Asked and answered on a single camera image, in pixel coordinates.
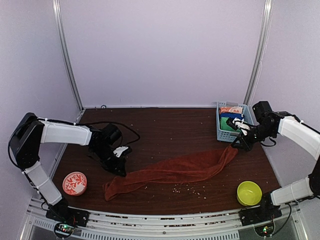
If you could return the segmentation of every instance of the brown tabletop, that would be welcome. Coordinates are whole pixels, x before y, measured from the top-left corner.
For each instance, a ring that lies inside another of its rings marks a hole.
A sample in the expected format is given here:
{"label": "brown tabletop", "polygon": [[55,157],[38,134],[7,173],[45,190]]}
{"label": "brown tabletop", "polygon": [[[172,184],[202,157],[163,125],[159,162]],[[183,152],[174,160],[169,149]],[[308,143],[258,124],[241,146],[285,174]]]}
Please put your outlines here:
{"label": "brown tabletop", "polygon": [[[135,129],[141,140],[131,145],[126,171],[211,149],[225,148],[229,143],[217,141],[214,108],[116,108],[87,109],[82,123],[121,122]],[[135,135],[123,127],[123,142]],[[172,215],[218,212],[241,208],[237,187],[242,181],[254,181],[263,193],[279,188],[274,171],[260,144],[252,151],[239,151],[222,172],[209,180],[183,184],[148,184],[132,193],[106,201],[102,185],[113,174],[87,156],[88,147],[69,144],[59,163],[53,182],[72,207],[119,214]],[[87,177],[87,190],[81,196],[69,196],[62,189],[65,176],[79,171]]]}

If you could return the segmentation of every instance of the lavender wall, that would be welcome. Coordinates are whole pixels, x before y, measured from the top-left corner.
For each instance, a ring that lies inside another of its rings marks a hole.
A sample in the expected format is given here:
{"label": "lavender wall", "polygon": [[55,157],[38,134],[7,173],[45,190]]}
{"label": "lavender wall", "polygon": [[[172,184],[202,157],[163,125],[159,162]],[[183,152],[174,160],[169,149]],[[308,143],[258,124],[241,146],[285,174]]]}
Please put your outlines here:
{"label": "lavender wall", "polygon": [[[27,112],[74,121],[78,115],[63,62],[52,1],[0,0],[0,239],[17,239],[33,190],[7,156]],[[59,144],[40,157],[49,171]]]}
{"label": "lavender wall", "polygon": [[[275,1],[267,49],[253,103],[268,100],[275,111],[296,114],[320,130],[320,1]],[[315,161],[284,137],[265,152],[282,186],[306,177]],[[311,239],[320,235],[320,201],[305,201],[302,212]]]}
{"label": "lavender wall", "polygon": [[241,103],[263,10],[263,0],[61,1],[84,106]]}

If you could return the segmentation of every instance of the red and white container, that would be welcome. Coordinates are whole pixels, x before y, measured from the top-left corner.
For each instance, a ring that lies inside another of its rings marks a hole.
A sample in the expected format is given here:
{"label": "red and white container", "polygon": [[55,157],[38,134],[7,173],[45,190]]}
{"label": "red and white container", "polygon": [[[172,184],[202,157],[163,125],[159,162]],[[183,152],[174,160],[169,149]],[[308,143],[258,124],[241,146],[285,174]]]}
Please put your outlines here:
{"label": "red and white container", "polygon": [[87,189],[87,178],[82,172],[71,172],[64,178],[62,187],[66,194],[79,196]]}

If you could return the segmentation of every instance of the orange towel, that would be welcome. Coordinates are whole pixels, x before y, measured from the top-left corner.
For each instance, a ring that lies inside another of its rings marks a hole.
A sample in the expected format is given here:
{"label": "orange towel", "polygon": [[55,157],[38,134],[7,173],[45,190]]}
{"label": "orange towel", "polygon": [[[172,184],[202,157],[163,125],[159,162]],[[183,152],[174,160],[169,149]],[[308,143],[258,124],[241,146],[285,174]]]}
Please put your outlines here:
{"label": "orange towel", "polygon": [[116,176],[103,185],[106,201],[119,194],[133,192],[147,183],[177,184],[207,180],[220,173],[237,155],[238,149],[214,149],[163,160],[145,169],[130,172],[126,177]]}

